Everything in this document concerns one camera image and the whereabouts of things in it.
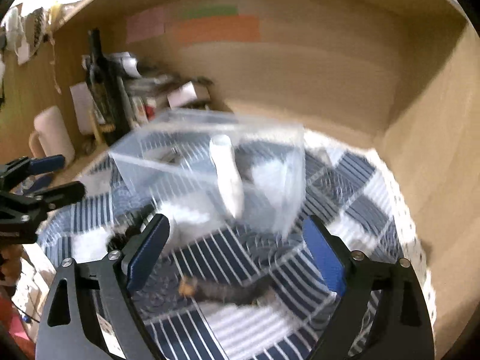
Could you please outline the white card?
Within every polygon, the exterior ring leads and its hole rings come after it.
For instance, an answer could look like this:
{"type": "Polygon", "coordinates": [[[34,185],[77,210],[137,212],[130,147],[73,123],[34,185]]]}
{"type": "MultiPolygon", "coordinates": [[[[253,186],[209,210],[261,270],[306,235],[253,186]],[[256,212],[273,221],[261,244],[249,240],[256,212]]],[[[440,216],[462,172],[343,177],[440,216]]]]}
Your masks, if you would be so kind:
{"type": "Polygon", "coordinates": [[[171,108],[185,107],[199,100],[193,82],[187,82],[167,95],[171,108]]]}

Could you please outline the dark wine bottle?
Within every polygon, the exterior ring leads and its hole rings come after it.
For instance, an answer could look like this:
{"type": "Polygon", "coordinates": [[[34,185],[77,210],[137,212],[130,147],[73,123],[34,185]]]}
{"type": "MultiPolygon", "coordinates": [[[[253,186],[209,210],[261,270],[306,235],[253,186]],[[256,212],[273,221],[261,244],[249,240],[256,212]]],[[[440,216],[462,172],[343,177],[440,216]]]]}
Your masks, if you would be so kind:
{"type": "Polygon", "coordinates": [[[87,85],[104,122],[99,127],[108,146],[113,146],[129,132],[116,70],[102,51],[100,32],[89,31],[89,63],[87,85]]]}

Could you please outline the orange sticky note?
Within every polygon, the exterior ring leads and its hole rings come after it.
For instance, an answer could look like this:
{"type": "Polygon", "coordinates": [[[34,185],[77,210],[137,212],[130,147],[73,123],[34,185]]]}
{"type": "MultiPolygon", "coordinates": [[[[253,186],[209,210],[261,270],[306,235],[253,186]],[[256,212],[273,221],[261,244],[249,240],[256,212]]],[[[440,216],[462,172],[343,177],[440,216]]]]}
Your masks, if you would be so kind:
{"type": "Polygon", "coordinates": [[[211,16],[188,19],[171,27],[173,37],[181,44],[216,41],[258,42],[260,21],[255,16],[211,16]]]}

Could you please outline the pink mug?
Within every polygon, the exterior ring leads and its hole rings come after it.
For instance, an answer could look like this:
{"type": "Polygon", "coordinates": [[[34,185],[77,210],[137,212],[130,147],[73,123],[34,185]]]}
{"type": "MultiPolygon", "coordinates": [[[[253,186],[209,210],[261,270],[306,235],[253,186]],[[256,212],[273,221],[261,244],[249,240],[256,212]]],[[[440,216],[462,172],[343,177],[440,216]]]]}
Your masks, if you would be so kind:
{"type": "Polygon", "coordinates": [[[34,118],[28,145],[34,158],[63,155],[66,167],[75,158],[75,149],[57,106],[45,109],[34,118]]]}

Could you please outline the white paper note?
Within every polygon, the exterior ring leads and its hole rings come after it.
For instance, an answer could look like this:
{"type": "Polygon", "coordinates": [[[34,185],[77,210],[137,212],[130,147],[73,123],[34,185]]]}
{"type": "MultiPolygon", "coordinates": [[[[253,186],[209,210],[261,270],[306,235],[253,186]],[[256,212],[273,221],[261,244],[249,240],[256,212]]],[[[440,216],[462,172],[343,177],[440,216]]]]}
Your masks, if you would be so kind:
{"type": "Polygon", "coordinates": [[[93,135],[89,112],[93,106],[93,97],[86,82],[80,82],[70,87],[70,93],[74,105],[76,121],[82,135],[93,135]]]}

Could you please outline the stack of papers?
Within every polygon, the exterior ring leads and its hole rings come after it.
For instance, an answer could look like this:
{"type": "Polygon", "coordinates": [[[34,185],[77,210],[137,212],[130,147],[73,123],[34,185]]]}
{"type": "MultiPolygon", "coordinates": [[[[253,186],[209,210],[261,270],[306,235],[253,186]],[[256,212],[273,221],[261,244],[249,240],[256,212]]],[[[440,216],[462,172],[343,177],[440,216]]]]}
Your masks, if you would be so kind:
{"type": "Polygon", "coordinates": [[[204,76],[183,77],[139,59],[129,52],[105,55],[117,74],[124,113],[131,128],[150,122],[164,109],[171,108],[167,95],[187,82],[193,82],[199,100],[179,108],[202,108],[212,102],[213,82],[204,76]]]}

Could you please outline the blue white patterned cloth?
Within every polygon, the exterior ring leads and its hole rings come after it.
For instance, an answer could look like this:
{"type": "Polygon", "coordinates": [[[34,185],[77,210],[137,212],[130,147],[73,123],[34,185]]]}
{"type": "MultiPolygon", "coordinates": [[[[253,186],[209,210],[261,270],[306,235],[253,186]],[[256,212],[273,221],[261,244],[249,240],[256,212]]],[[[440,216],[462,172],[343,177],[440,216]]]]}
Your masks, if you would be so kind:
{"type": "Polygon", "coordinates": [[[311,131],[305,143],[305,200],[287,237],[228,223],[214,193],[174,175],[154,189],[152,202],[171,219],[177,243],[133,300],[168,359],[306,359],[339,301],[303,237],[302,224],[311,215],[372,260],[409,259],[427,310],[436,317],[431,271],[415,224],[377,151],[311,131]],[[201,303],[175,293],[185,275],[235,284],[267,276],[272,289],[258,306],[201,303]]]}

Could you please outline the green sticky note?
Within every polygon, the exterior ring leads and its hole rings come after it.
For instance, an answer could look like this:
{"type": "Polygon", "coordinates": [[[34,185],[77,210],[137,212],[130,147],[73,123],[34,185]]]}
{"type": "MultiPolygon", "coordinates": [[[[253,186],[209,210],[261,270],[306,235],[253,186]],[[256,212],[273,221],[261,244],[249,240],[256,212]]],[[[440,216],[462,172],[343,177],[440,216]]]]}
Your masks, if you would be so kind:
{"type": "Polygon", "coordinates": [[[237,16],[239,9],[231,4],[212,4],[186,8],[181,13],[183,20],[194,20],[216,16],[237,16]]]}

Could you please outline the pink sticky note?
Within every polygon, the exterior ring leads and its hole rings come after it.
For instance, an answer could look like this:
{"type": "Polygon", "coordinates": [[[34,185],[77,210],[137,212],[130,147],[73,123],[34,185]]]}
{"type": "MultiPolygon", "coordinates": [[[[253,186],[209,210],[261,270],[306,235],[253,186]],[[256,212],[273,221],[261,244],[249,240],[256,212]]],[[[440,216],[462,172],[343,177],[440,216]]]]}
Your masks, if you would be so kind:
{"type": "Polygon", "coordinates": [[[126,19],[126,43],[144,41],[163,35],[165,11],[161,6],[152,7],[126,19]]]}

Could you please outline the clear plastic storage box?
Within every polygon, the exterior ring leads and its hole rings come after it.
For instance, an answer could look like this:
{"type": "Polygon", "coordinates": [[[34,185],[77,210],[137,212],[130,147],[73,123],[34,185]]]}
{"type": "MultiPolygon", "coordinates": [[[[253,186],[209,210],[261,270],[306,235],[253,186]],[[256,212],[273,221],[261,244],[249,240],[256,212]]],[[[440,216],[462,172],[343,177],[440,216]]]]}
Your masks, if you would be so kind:
{"type": "Polygon", "coordinates": [[[175,224],[246,225],[287,236],[305,196],[304,127],[258,116],[176,109],[133,130],[109,155],[134,197],[151,199],[175,224]],[[227,213],[210,139],[228,135],[244,191],[240,219],[227,213]]]}

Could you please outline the silver metal clip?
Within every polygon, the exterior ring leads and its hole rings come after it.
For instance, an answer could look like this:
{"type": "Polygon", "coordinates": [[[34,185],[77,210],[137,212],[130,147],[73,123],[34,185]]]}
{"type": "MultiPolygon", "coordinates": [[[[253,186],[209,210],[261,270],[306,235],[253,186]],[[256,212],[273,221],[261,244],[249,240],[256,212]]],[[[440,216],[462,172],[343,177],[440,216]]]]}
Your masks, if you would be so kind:
{"type": "Polygon", "coordinates": [[[272,287],[272,278],[265,276],[246,286],[185,276],[181,279],[178,292],[197,302],[217,302],[249,306],[255,304],[272,287]]]}

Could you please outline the white handheld massager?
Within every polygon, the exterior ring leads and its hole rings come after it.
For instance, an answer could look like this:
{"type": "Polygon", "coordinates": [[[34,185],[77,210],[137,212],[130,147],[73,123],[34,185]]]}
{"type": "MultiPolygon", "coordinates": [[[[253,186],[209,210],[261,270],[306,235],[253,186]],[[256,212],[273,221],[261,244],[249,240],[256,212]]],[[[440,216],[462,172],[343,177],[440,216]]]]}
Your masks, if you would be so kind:
{"type": "Polygon", "coordinates": [[[209,153],[216,169],[217,187],[224,207],[230,217],[240,219],[244,211],[244,191],[230,137],[224,134],[213,136],[209,153]]]}

